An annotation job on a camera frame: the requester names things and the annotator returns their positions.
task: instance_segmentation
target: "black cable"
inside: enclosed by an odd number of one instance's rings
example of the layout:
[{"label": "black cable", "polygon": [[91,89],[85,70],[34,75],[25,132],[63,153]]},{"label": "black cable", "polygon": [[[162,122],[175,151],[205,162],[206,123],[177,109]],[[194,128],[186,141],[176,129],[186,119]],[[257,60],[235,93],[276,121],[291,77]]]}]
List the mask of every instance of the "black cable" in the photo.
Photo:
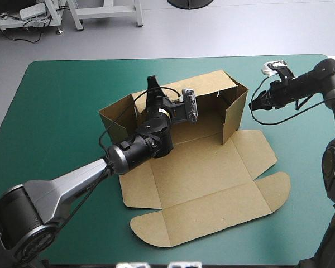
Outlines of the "black cable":
[{"label": "black cable", "polygon": [[28,40],[28,39],[21,39],[21,38],[14,38],[13,40],[14,41],[26,41],[26,42],[29,42],[29,43],[32,43],[32,44],[37,43],[37,42],[39,42],[41,40],[41,36],[42,36],[42,34],[44,32],[44,28],[49,27],[50,24],[51,24],[51,21],[52,21],[52,19],[50,18],[49,24],[47,26],[43,25],[43,27],[42,27],[42,29],[40,31],[39,38],[36,41],[31,41],[31,40]]},{"label": "black cable", "polygon": [[[255,97],[257,91],[261,88],[261,86],[263,85],[263,83],[264,83],[268,78],[269,78],[269,77],[263,79],[262,82],[260,83],[260,85],[259,85],[259,86],[257,87],[257,89],[254,91],[254,93],[253,93],[253,95],[252,95],[252,98],[251,98],[251,103],[253,102],[253,99],[254,99],[254,97]],[[292,115],[292,116],[290,116],[290,117],[288,117],[288,118],[286,118],[286,119],[284,119],[284,120],[281,120],[281,121],[278,121],[278,122],[275,122],[275,123],[265,123],[265,122],[261,122],[260,120],[258,120],[258,119],[255,117],[255,115],[254,115],[254,113],[253,113],[253,110],[252,110],[252,107],[251,107],[251,106],[250,106],[250,111],[251,111],[251,116],[252,116],[252,118],[253,118],[257,123],[259,123],[259,124],[261,124],[261,125],[264,125],[264,126],[275,126],[275,125],[282,124],[282,123],[284,123],[284,122],[286,122],[286,121],[288,121],[288,120],[291,120],[292,118],[294,118],[294,117],[296,117],[296,116],[299,116],[299,115],[301,115],[302,113],[305,113],[306,111],[308,111],[308,110],[310,110],[310,109],[313,109],[313,108],[315,108],[316,106],[319,106],[320,104],[323,104],[323,103],[328,102],[328,101],[335,101],[335,98],[325,99],[325,100],[323,100],[323,101],[321,101],[321,102],[318,102],[317,104],[314,104],[314,105],[312,105],[312,106],[310,106],[310,107],[308,107],[308,108],[302,110],[302,111],[299,112],[299,113],[296,113],[296,114],[294,114],[294,115]]]},{"label": "black cable", "polygon": [[0,16],[7,16],[7,17],[12,18],[12,19],[14,19],[14,20],[24,21],[24,20],[22,20],[22,19],[19,18],[19,17],[15,17],[15,16],[13,16],[13,15],[9,15],[9,14],[0,13]]},{"label": "black cable", "polygon": [[108,158],[108,151],[107,148],[105,147],[105,145],[103,144],[103,137],[106,133],[108,133],[108,130],[124,115],[124,113],[129,109],[130,106],[132,106],[135,101],[137,101],[141,96],[143,96],[144,94],[146,94],[149,91],[155,90],[155,89],[168,89],[170,91],[175,92],[178,96],[181,96],[181,94],[172,88],[168,88],[168,87],[154,87],[154,88],[150,88],[144,92],[142,92],[138,97],[136,97],[124,110],[123,112],[103,131],[103,133],[101,134],[101,136],[99,137],[99,145],[100,147],[104,150],[104,153],[106,155],[106,157]]},{"label": "black cable", "polygon": [[[122,115],[129,109],[130,106],[132,106],[135,101],[137,101],[140,97],[142,97],[144,94],[146,94],[149,91],[155,90],[155,89],[168,89],[171,90],[173,92],[175,92],[178,96],[181,96],[181,94],[172,88],[168,88],[168,87],[154,87],[154,88],[150,88],[144,92],[142,92],[141,94],[139,94],[138,97],[136,97],[132,103],[130,103],[124,110],[123,112],[104,130],[104,132],[101,134],[101,136],[99,137],[99,145],[103,148],[104,152],[106,153],[106,156],[108,157],[108,151],[107,148],[103,145],[102,142],[102,138],[104,136],[104,134],[106,134],[108,132],[108,130],[119,120],[119,118],[122,117]],[[84,204],[84,202],[89,198],[89,196],[92,194],[92,192],[95,190],[95,188],[98,186],[98,184],[107,176],[109,175],[109,173],[107,172],[110,169],[110,167],[107,165],[104,170],[102,171],[102,173],[100,174],[100,176],[95,180],[95,182],[91,183],[90,186],[87,187],[88,192],[87,194],[84,196],[84,198],[79,202],[79,204],[74,208],[74,210],[69,214],[69,216],[67,217],[67,219],[57,228],[57,230],[54,232],[53,237],[56,237],[59,232],[68,224],[68,222],[73,218],[73,216],[76,214],[76,212],[80,209],[80,207]],[[37,254],[40,253],[41,249],[46,248],[46,246],[49,245],[49,243],[51,243],[52,240],[46,240],[40,247],[37,247]]]},{"label": "black cable", "polygon": [[36,41],[31,41],[31,40],[28,40],[28,39],[21,39],[21,38],[11,38],[11,37],[7,36],[7,35],[3,32],[3,30],[1,30],[1,28],[0,28],[0,34],[1,34],[2,36],[4,36],[5,38],[11,40],[11,41],[26,41],[26,42],[29,42],[29,43],[34,44],[34,43],[37,43],[37,42],[39,42],[39,41],[41,40],[41,36],[42,36],[42,33],[43,33],[44,28],[49,27],[50,24],[51,24],[51,21],[52,21],[52,18],[50,18],[49,24],[48,24],[47,26],[45,26],[45,24],[43,25],[43,27],[42,27],[42,29],[41,29],[41,31],[40,31],[39,38],[38,38]]}]

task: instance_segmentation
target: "green tabletop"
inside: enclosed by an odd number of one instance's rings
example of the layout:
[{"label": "green tabletop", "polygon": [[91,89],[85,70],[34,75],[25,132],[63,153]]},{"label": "green tabletop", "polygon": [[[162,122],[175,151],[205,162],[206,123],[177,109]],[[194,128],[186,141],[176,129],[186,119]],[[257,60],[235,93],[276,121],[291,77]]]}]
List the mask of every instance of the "green tabletop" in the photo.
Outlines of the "green tabletop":
[{"label": "green tabletop", "polygon": [[[160,84],[224,69],[254,90],[266,61],[284,59],[295,75],[311,70],[323,55],[231,58],[38,61],[22,79],[0,128],[0,194],[27,180],[49,180],[103,155],[98,110],[143,90],[146,78]],[[319,101],[315,96],[310,103]],[[276,121],[295,111],[257,111]],[[332,112],[319,106],[279,126],[261,126],[245,108],[241,129],[261,129],[278,163],[267,174],[290,175],[288,201],[273,215],[256,219],[173,248],[157,248],[129,227],[151,210],[123,204],[118,177],[105,180],[41,256],[53,263],[116,263],[199,260],[205,264],[295,264],[316,251],[334,212],[326,197],[320,161],[335,137]]]}]

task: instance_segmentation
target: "cardboard box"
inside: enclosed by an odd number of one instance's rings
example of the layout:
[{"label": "cardboard box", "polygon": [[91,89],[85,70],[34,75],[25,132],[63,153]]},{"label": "cardboard box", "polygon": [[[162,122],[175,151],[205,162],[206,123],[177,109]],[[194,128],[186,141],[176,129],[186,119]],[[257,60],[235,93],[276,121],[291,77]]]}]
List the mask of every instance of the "cardboard box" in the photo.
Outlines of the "cardboard box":
[{"label": "cardboard box", "polygon": [[[195,90],[198,122],[173,125],[174,149],[169,155],[119,177],[126,206],[162,209],[133,218],[134,233],[151,245],[171,247],[280,208],[290,192],[288,175],[276,173],[254,181],[277,158],[261,131],[236,131],[247,88],[223,70],[165,86]],[[104,125],[138,94],[100,110]],[[109,132],[113,143],[144,121],[144,108],[145,98],[141,98],[118,120]]]}]

